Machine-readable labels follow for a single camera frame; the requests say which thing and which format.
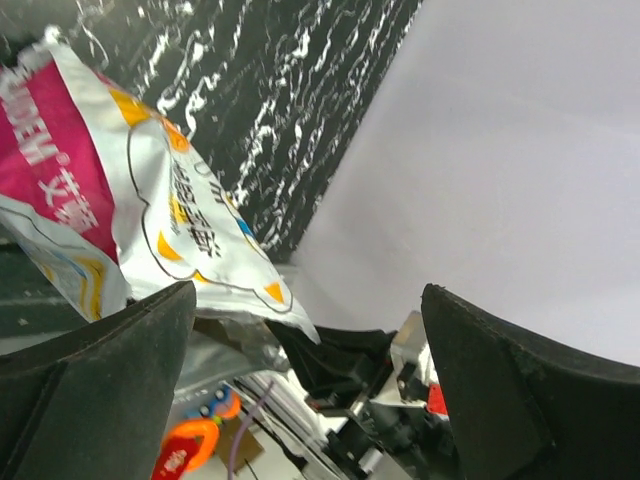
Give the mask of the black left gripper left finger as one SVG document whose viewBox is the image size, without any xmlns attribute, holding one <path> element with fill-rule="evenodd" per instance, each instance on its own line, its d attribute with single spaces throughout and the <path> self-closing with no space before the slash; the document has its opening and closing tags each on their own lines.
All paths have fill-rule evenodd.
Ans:
<svg viewBox="0 0 640 480">
<path fill-rule="evenodd" d="M 148 479 L 186 354 L 195 288 L 178 282 L 1 358 L 4 479 Z"/>
</svg>

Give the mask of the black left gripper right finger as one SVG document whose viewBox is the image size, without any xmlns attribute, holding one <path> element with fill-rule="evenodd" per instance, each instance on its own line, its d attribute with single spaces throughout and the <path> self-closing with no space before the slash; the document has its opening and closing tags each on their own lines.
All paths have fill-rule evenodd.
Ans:
<svg viewBox="0 0 640 480">
<path fill-rule="evenodd" d="M 639 370 L 428 284 L 421 314 L 468 479 L 636 479 Z"/>
</svg>

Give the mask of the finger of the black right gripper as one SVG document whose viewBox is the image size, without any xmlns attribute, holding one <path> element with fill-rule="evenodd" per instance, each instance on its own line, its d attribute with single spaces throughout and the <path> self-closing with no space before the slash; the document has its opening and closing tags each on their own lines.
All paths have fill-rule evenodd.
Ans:
<svg viewBox="0 0 640 480">
<path fill-rule="evenodd" d="M 300 329 L 269 320 L 298 381 L 311 395 L 362 391 L 387 364 L 393 334 L 382 330 L 316 328 L 312 341 Z"/>
</svg>

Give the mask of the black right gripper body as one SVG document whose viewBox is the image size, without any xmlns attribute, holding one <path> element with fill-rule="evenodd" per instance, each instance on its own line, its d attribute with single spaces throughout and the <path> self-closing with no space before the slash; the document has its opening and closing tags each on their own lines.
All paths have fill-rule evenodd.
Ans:
<svg viewBox="0 0 640 480">
<path fill-rule="evenodd" d="M 437 375 L 422 316 L 412 311 L 393 334 L 387 364 L 362 391 L 311 395 L 307 404 L 344 424 L 322 451 L 345 479 L 455 479 L 458 454 L 438 402 Z"/>
</svg>

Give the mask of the pink white pet food bag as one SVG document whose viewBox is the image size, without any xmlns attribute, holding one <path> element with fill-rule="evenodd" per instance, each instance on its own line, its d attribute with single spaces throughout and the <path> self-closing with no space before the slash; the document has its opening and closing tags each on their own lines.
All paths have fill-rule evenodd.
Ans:
<svg viewBox="0 0 640 480">
<path fill-rule="evenodd" d="M 67 45 L 1 71 L 1 223 L 87 323 L 186 281 L 201 317 L 319 342 L 188 139 Z"/>
</svg>

